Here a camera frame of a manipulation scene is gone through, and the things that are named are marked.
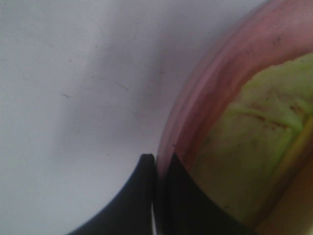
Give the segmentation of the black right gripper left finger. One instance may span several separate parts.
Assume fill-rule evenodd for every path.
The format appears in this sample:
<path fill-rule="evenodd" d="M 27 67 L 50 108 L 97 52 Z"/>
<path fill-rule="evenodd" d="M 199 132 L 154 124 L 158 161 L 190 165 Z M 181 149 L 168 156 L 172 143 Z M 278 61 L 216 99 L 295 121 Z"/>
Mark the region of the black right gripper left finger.
<path fill-rule="evenodd" d="M 71 235 L 151 235 L 155 158 L 143 154 L 123 188 Z"/>

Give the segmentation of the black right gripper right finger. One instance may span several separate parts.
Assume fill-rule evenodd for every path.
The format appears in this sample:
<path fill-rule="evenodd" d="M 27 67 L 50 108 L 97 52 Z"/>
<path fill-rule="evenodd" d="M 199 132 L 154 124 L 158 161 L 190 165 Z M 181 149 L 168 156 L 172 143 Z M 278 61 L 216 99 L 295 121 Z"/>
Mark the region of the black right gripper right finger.
<path fill-rule="evenodd" d="M 220 209 L 192 180 L 176 154 L 156 159 L 158 235 L 254 235 Z"/>

